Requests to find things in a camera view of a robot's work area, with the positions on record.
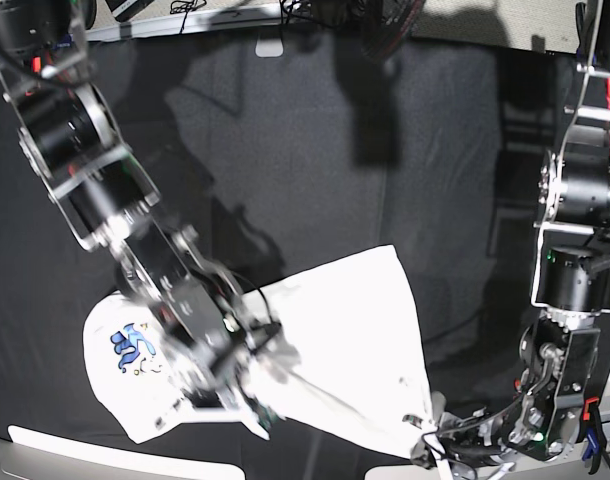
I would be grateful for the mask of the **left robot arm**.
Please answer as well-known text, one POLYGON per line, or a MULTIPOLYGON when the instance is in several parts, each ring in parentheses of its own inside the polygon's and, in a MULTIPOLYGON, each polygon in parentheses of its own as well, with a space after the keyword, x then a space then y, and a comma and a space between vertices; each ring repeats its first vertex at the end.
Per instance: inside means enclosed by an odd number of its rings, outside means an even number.
POLYGON ((444 479, 507 475, 519 458, 550 462, 586 443, 591 473, 610 467, 600 399, 587 392, 598 359, 598 317, 610 314, 610 1, 576 8, 582 76, 559 147, 540 171, 539 220, 524 368, 512 402, 496 413, 428 426, 413 465, 444 479))

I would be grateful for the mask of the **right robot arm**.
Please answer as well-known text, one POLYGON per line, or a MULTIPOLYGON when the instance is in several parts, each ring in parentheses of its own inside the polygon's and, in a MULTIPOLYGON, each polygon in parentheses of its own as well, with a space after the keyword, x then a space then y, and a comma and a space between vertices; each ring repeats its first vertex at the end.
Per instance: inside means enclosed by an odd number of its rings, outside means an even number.
POLYGON ((20 147, 79 245, 106 248, 121 292, 162 329, 170 380, 196 406, 270 421, 249 369, 281 325, 245 306, 238 278, 204 257, 189 225, 166 224, 161 194, 92 80, 77 1, 0 1, 0 82, 20 147))

